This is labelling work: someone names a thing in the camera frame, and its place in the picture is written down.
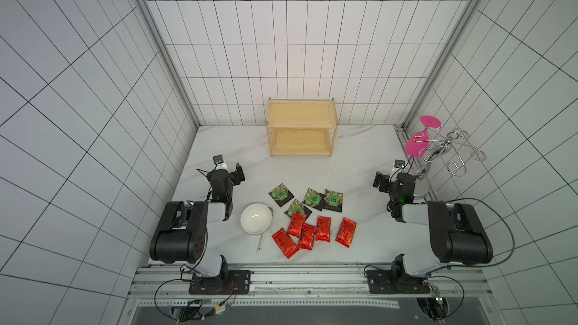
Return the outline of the green tea bag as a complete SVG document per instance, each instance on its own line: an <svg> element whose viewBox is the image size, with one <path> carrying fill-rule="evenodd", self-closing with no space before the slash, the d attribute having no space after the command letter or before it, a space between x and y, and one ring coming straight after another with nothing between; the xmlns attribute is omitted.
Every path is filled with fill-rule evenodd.
<svg viewBox="0 0 578 325"><path fill-rule="evenodd" d="M290 204L289 208L284 211L284 213L285 213L289 218L292 218L292 217L293 217L293 214L294 214L295 212L300 213L301 215L305 215L306 218L308 218L308 217L311 215L312 210L309 209L309 208L307 208L307 207L306 207L304 204L302 204L300 201L294 200L294 201Z"/></svg>
<svg viewBox="0 0 578 325"><path fill-rule="evenodd" d="M332 212L343 212L343 193L333 190L325 190L324 200L324 209Z"/></svg>
<svg viewBox="0 0 578 325"><path fill-rule="evenodd" d="M317 211L322 211L325 207L324 197L318 191L311 188L306 191L303 204Z"/></svg>
<svg viewBox="0 0 578 325"><path fill-rule="evenodd" d="M280 184L269 191L269 195L279 207L283 207L294 199L294 195L284 184Z"/></svg>

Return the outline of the wooden two-tier shelf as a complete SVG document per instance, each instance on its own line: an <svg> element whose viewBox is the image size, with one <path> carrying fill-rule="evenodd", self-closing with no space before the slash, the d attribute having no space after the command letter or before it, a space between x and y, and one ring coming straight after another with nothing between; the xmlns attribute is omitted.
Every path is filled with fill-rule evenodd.
<svg viewBox="0 0 578 325"><path fill-rule="evenodd" d="M266 137L271 156L332 156L338 128L333 99L269 100Z"/></svg>

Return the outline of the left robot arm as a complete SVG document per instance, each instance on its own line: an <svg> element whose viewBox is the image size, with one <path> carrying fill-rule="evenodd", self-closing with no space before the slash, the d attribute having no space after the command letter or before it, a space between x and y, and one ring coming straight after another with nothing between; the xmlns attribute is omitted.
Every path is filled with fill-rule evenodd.
<svg viewBox="0 0 578 325"><path fill-rule="evenodd" d="M229 171L221 155L213 161L213 170L201 171L209 182L206 199L168 202L149 246L152 260L185 264L183 272L192 275L191 293L225 293L233 286L226 259L208 250L208 225L230 219L233 188L245 174L240 164Z"/></svg>

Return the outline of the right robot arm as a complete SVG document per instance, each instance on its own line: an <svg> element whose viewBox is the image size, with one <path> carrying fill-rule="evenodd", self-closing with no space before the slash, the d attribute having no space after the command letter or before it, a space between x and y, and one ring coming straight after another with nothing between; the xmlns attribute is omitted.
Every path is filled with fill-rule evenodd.
<svg viewBox="0 0 578 325"><path fill-rule="evenodd" d="M371 293L428 293L426 278L451 266L488 264L493 247L475 208L428 200L414 203L415 176L377 172L373 186L390 197L386 209L398 223L428 228L428 240L399 254L386 270L368 272Z"/></svg>

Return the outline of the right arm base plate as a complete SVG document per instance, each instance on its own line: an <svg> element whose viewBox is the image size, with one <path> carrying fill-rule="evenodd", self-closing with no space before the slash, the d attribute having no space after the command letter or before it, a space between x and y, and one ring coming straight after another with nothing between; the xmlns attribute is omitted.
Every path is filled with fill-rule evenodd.
<svg viewBox="0 0 578 325"><path fill-rule="evenodd" d="M426 284L424 278L416 278L405 274L394 275L391 270L376 268L365 269L364 276L371 294L426 295L430 293L430 287Z"/></svg>

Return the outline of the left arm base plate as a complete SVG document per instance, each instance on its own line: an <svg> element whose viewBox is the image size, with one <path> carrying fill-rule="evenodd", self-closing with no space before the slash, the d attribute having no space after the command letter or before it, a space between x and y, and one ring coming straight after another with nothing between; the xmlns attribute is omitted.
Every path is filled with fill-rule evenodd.
<svg viewBox="0 0 578 325"><path fill-rule="evenodd" d="M252 272L227 270L213 278L194 277L188 290L190 295L246 295L249 293Z"/></svg>

